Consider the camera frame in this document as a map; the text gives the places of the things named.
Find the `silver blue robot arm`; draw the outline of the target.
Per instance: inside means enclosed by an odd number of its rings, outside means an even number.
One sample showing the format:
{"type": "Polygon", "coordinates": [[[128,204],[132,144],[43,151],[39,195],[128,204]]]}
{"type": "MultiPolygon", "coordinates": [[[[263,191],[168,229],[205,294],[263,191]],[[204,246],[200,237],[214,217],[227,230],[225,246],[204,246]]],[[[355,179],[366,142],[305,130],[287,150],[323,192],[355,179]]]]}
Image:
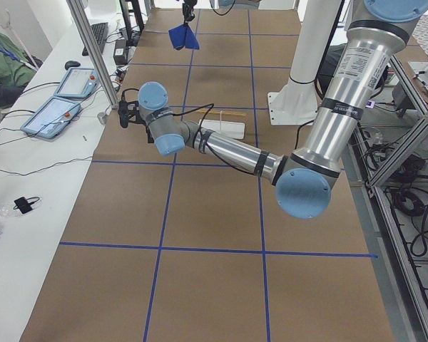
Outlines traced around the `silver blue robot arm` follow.
{"type": "Polygon", "coordinates": [[[323,213],[340,175],[339,158],[390,58],[403,50],[428,10],[428,1],[356,1],[347,45],[317,111],[305,143],[291,155],[277,156],[231,139],[200,123],[176,120],[167,90],[157,82],[141,86],[138,107],[163,156],[191,147],[226,165],[264,177],[280,208],[309,219],[323,213]]]}
{"type": "MultiPolygon", "coordinates": [[[[182,13],[183,23],[187,24],[195,18],[195,6],[197,0],[183,0],[182,13]]],[[[219,16],[225,16],[235,7],[242,9],[257,9],[260,0],[218,0],[209,1],[210,9],[219,16]]]]}

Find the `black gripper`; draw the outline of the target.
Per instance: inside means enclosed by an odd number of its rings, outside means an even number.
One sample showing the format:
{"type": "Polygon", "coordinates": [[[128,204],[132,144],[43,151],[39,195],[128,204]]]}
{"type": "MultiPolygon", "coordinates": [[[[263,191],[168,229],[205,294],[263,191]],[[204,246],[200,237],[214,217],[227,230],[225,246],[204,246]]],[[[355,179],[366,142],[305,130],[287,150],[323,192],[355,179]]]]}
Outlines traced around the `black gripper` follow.
{"type": "Polygon", "coordinates": [[[193,9],[196,5],[196,0],[183,0],[183,16],[184,22],[190,22],[195,18],[193,9]]]}

